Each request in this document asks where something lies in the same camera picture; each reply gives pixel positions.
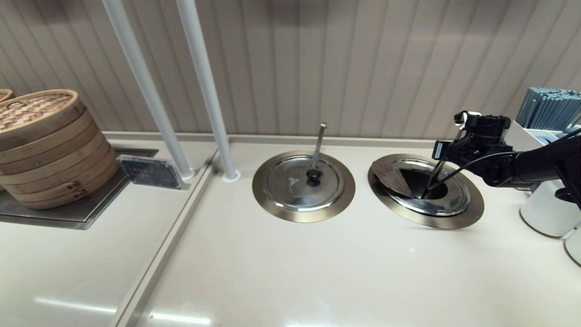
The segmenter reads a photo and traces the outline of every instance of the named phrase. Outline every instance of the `beige wall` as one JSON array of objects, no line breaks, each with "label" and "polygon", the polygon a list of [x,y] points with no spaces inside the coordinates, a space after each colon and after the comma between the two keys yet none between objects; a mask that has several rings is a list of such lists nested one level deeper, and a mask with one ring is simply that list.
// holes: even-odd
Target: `beige wall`
[{"label": "beige wall", "polygon": [[[229,133],[451,137],[581,89],[581,0],[198,0]],[[173,0],[125,2],[178,131],[210,131]],[[155,130],[100,0],[0,0],[0,88],[72,88],[101,128]]]}]

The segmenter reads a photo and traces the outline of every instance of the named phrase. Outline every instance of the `black cable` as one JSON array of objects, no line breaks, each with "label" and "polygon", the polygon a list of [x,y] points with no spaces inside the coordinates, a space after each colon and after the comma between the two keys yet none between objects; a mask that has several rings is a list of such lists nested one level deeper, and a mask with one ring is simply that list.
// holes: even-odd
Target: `black cable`
[{"label": "black cable", "polygon": [[428,178],[428,182],[426,184],[426,189],[422,193],[422,196],[420,196],[420,199],[423,199],[428,195],[428,191],[431,190],[430,186],[432,185],[434,178],[437,180],[437,177],[440,175],[440,172],[442,171],[442,168],[444,167],[444,164],[446,163],[446,157],[448,156],[450,151],[453,148],[461,147],[465,143],[469,142],[469,140],[470,140],[470,136],[466,135],[464,138],[462,138],[460,141],[458,141],[458,143],[455,143],[455,144],[452,143],[452,144],[448,145],[448,147],[446,148],[446,152],[442,154],[442,157],[440,157],[440,160],[437,162],[436,166],[432,170],[432,173],[430,174],[430,177]]},{"label": "black cable", "polygon": [[516,154],[516,153],[519,153],[519,152],[499,152],[499,153],[494,153],[494,154],[485,155],[484,157],[480,157],[480,158],[478,158],[478,159],[474,159],[474,160],[472,160],[471,162],[469,162],[469,163],[465,164],[464,166],[462,166],[462,167],[460,167],[460,168],[458,168],[458,169],[454,170],[454,171],[453,171],[453,172],[451,172],[451,173],[450,173],[448,176],[446,176],[446,177],[442,178],[442,179],[441,179],[439,182],[437,182],[436,184],[429,186],[429,187],[427,188],[427,190],[429,191],[429,190],[433,190],[433,189],[435,189],[436,187],[438,187],[438,186],[442,185],[443,183],[445,183],[447,180],[449,180],[449,179],[451,179],[452,177],[454,177],[454,175],[456,175],[456,174],[457,174],[457,173],[459,173],[460,171],[462,171],[462,170],[466,169],[467,167],[469,167],[469,166],[471,166],[471,165],[473,165],[473,164],[475,164],[475,163],[477,163],[477,162],[479,162],[479,161],[481,161],[481,160],[488,159],[488,158],[492,158],[492,157],[497,157],[497,156],[499,156],[499,155],[505,155],[505,154]]},{"label": "black cable", "polygon": [[565,141],[566,139],[571,138],[572,136],[574,136],[575,134],[579,134],[580,132],[581,132],[581,128],[574,130],[574,131],[570,132],[569,134],[559,138],[557,141],[554,141],[551,144],[555,144],[555,143],[560,142],[560,141]]}]

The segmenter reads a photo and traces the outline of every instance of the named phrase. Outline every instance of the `black robotic arm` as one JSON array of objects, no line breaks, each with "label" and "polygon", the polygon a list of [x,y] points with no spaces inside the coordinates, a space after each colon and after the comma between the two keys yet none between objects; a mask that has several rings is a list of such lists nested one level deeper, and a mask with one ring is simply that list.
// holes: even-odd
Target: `black robotic arm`
[{"label": "black robotic arm", "polygon": [[[561,179],[564,189],[555,194],[573,202],[581,209],[581,137],[573,137],[577,130],[544,147],[515,152],[504,142],[505,129],[510,119],[503,116],[481,116],[462,111],[454,115],[460,127],[454,141],[437,141],[432,158],[450,161],[482,177],[494,187],[529,187],[536,182]],[[434,170],[431,180],[439,174]],[[427,189],[438,182],[428,182]]]}]

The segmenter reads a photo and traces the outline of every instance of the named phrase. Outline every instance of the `stacked bamboo steamers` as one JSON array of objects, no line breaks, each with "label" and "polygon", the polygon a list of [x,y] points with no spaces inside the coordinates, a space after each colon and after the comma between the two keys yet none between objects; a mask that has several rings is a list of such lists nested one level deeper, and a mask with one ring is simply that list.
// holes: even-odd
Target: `stacked bamboo steamers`
[{"label": "stacked bamboo steamers", "polygon": [[29,209],[77,201],[116,172],[111,145],[78,94],[51,90],[2,100],[0,185]]}]

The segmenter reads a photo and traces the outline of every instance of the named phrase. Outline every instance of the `white container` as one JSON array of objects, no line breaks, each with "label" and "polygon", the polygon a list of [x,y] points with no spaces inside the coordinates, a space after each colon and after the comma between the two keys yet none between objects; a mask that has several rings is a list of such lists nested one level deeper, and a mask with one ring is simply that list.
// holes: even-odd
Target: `white container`
[{"label": "white container", "polygon": [[530,196],[521,207],[521,216],[530,227],[549,236],[562,237],[581,223],[577,205],[555,197],[555,191],[563,187],[560,180],[550,180]]}]

